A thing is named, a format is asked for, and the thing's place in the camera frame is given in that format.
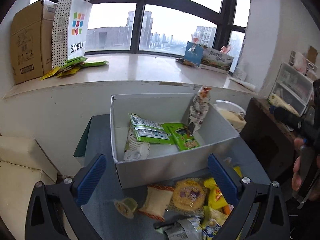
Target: gray box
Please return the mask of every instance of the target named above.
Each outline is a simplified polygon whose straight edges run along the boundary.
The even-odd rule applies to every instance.
[[[207,167],[216,144],[229,147],[239,133],[210,105],[201,128],[194,134],[200,147],[179,151],[176,145],[151,144],[149,159],[123,161],[130,125],[129,114],[159,123],[186,123],[195,94],[132,94],[111,98],[112,155],[122,188],[131,188],[183,176]]]

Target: white windowsill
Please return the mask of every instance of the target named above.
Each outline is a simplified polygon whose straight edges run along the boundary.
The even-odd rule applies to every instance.
[[[109,65],[85,68],[65,78],[52,77],[42,81],[36,78],[13,86],[4,98],[65,85],[116,81],[155,82],[154,84],[177,86],[206,85],[253,94],[252,91],[230,81],[226,74],[186,66],[170,57],[143,54],[104,54],[86,57],[87,61],[108,60]]]

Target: shopping bag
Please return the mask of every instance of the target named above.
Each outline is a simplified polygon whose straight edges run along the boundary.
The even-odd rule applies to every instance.
[[[58,0],[52,30],[52,68],[84,56],[92,4],[84,0]]]

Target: window frame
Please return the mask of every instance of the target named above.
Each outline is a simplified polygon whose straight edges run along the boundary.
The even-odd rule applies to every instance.
[[[157,5],[175,9],[181,12],[198,16],[217,25],[217,30],[213,40],[213,48],[220,50],[222,46],[227,46],[229,43],[231,31],[244,33],[246,27],[241,27],[233,24],[236,13],[237,0],[222,0],[220,13],[209,9],[201,4],[191,0],[91,0],[92,4],[99,3],[136,3],[134,22],[132,27],[131,46],[129,50],[95,50],[88,51],[86,55],[108,54],[108,53],[133,53],[133,54],[153,54],[169,57],[181,57],[181,55],[139,50],[140,35],[142,28],[142,20],[144,15],[145,5]]]

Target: human hand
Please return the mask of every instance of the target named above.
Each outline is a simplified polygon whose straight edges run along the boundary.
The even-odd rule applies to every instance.
[[[300,150],[301,146],[303,146],[304,142],[301,138],[295,138],[294,140],[294,147],[297,151]],[[320,156],[317,157],[317,166],[320,168]],[[292,189],[295,191],[299,190],[299,187],[302,183],[302,179],[300,175],[298,174],[300,168],[300,156],[296,159],[293,165],[293,178],[291,181]],[[320,180],[318,180],[314,186],[314,189],[309,195],[309,200],[314,201],[320,197]]]

